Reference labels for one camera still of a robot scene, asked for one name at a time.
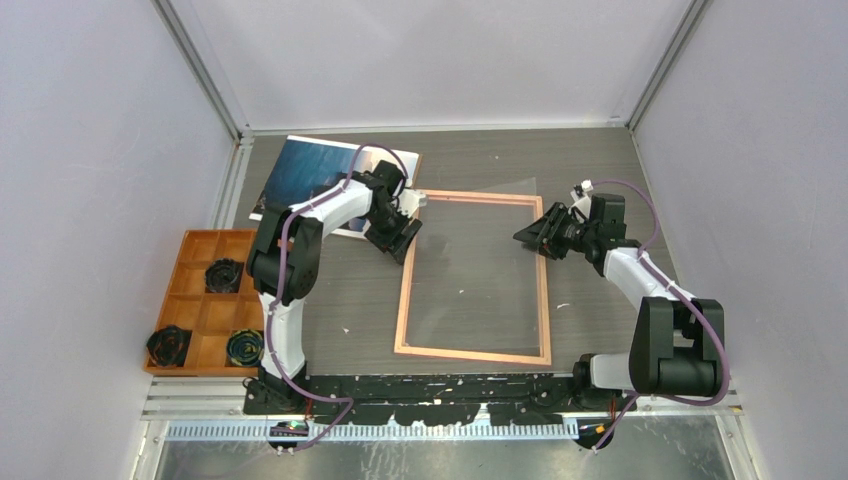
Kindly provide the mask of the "clear acrylic sheet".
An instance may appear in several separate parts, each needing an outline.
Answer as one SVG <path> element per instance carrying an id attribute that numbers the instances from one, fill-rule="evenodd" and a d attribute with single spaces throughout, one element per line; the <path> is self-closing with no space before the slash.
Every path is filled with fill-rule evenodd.
<path id="1" fill-rule="evenodd" d="M 476 191 L 538 195 L 535 179 Z M 428 200 L 417 217 L 407 343 L 538 355 L 537 254 L 512 238 L 532 209 Z"/>

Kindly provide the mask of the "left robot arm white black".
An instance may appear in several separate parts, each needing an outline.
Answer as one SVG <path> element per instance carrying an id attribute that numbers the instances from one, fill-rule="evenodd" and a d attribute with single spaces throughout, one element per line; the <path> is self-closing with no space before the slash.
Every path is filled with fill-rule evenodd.
<path id="1" fill-rule="evenodd" d="M 305 299 L 317 283 L 325 238 L 354 219 L 366 239 L 403 264 L 422 227 L 417 211 L 426 194 L 406 186 L 401 168 L 381 161 L 372 171 L 341 177 L 318 195 L 290 206 L 268 204 L 246 264 L 264 315 L 259 379 L 280 412 L 298 412 L 307 398 L 295 380 L 306 365 L 302 347 Z"/>

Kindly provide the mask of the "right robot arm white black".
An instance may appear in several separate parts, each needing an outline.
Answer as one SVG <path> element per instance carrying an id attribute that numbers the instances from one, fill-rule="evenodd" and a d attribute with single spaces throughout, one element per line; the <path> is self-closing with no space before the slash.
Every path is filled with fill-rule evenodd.
<path id="1" fill-rule="evenodd" d="M 615 194 L 576 193 L 575 202 L 554 203 L 514 239 L 550 260 L 583 255 L 597 273 L 634 306 L 637 320 L 630 349 L 585 354 L 575 363 L 571 397 L 596 410 L 611 390 L 683 397 L 706 402 L 727 391 L 723 350 L 724 310 L 711 299 L 678 287 L 627 236 L 625 199 Z"/>

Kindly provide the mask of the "pink wooden picture frame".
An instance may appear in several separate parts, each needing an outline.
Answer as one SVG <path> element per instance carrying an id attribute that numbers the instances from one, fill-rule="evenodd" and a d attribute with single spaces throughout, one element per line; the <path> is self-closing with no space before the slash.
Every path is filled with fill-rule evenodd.
<path id="1" fill-rule="evenodd" d="M 422 193 L 430 201 L 449 203 L 474 203 L 530 207 L 533 219 L 543 214 L 544 202 L 539 195 L 489 193 L 477 191 L 447 191 L 423 189 Z M 394 353 L 401 355 L 421 356 L 430 358 L 446 358 L 491 363 L 509 363 L 532 366 L 552 365 L 552 342 L 548 307 L 548 283 L 545 260 L 536 255 L 536 287 L 537 287 L 537 331 L 539 354 L 536 356 L 492 353 L 472 350 L 456 350 L 412 346 L 407 343 L 407 328 L 410 302 L 413 288 L 414 263 L 416 256 L 416 240 L 411 243 L 406 254 L 399 297 L 399 307 L 394 337 Z"/>

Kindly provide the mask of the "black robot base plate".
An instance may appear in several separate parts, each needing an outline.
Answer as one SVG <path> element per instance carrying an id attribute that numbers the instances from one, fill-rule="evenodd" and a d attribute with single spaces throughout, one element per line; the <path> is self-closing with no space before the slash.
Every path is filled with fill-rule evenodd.
<path id="1" fill-rule="evenodd" d="M 553 425 L 567 413 L 617 416 L 619 390 L 596 389 L 553 373 L 311 375 L 294 386 L 265 374 L 243 379 L 248 415 L 296 415 L 328 425 L 468 425 L 486 414 L 496 426 Z"/>

